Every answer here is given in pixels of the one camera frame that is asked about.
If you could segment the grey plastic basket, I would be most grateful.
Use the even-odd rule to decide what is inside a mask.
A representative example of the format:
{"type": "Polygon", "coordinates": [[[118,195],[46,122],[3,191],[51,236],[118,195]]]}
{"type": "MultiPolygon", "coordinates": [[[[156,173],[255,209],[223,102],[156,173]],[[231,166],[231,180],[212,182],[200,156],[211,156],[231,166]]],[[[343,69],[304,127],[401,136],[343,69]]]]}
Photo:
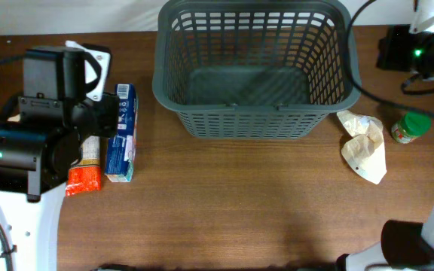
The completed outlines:
{"type": "Polygon", "coordinates": [[[338,1],[169,1],[154,97],[197,138],[298,139],[359,99],[349,22],[338,1]]]}

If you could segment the blue cardboard box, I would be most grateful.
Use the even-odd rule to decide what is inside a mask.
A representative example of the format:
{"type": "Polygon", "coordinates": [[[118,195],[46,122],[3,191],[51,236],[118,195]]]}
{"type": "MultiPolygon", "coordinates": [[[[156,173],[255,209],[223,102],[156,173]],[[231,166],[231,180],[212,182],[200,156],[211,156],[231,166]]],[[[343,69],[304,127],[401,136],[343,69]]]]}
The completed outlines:
{"type": "Polygon", "coordinates": [[[132,84],[117,84],[120,99],[116,136],[108,140],[105,175],[111,182],[131,182],[136,158],[139,99],[132,84]]]}

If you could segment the red orange pasta packet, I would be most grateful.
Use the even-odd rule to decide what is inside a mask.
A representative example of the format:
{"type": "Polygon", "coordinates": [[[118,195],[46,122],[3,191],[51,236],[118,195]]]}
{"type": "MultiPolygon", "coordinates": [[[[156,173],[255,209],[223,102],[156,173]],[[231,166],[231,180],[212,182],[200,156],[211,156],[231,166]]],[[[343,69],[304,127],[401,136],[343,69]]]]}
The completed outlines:
{"type": "Polygon", "coordinates": [[[81,146],[81,160],[69,170],[66,196],[101,189],[100,138],[90,136],[81,146]]]}

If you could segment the beige bag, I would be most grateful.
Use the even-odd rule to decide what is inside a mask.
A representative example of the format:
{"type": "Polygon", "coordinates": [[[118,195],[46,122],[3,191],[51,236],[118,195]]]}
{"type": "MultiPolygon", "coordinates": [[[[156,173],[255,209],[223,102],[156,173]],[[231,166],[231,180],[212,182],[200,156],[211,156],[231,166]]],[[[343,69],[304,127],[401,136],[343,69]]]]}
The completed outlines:
{"type": "Polygon", "coordinates": [[[348,110],[339,111],[337,117],[352,137],[342,147],[342,157],[361,178],[379,184],[387,173],[382,122],[348,110]]]}

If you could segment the green lid jar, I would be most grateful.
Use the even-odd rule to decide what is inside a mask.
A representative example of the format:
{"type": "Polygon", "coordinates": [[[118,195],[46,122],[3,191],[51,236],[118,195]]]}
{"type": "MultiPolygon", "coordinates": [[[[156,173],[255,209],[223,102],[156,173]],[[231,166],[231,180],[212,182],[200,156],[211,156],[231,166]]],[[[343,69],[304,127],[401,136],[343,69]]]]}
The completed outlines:
{"type": "Polygon", "coordinates": [[[428,132],[430,127],[429,117],[410,111],[392,126],[391,135],[398,143],[408,144],[428,132]]]}

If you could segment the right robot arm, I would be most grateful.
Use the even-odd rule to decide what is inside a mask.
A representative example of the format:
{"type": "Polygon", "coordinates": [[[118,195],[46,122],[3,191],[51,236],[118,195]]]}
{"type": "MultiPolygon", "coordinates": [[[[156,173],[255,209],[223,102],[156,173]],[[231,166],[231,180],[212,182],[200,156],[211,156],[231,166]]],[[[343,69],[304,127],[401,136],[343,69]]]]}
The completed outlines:
{"type": "MultiPolygon", "coordinates": [[[[434,26],[434,1],[417,3],[417,16],[411,25],[411,33],[417,34],[434,26]]],[[[413,56],[417,68],[430,59],[434,72],[434,49],[429,44],[420,45],[421,56],[413,56]]],[[[394,109],[414,112],[434,119],[434,113],[420,108],[382,99],[365,90],[353,76],[353,57],[350,42],[344,42],[344,73],[354,90],[375,102],[394,109]]],[[[413,177],[422,181],[428,172],[434,170],[434,144],[427,142],[424,151],[395,152],[393,161],[399,164],[401,176],[410,180],[413,177]]],[[[434,270],[434,205],[423,224],[417,222],[388,221],[385,223],[381,240],[364,251],[342,257],[345,270],[434,270]]]]}

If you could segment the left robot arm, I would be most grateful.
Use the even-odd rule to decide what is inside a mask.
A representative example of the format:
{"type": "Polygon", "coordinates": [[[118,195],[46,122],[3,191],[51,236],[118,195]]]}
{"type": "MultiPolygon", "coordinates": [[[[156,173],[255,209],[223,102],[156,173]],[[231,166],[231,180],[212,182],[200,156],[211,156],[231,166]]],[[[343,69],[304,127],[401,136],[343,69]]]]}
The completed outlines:
{"type": "Polygon", "coordinates": [[[91,136],[117,132],[107,47],[67,42],[19,55],[23,90],[0,110],[0,270],[54,270],[70,168],[91,136]]]}

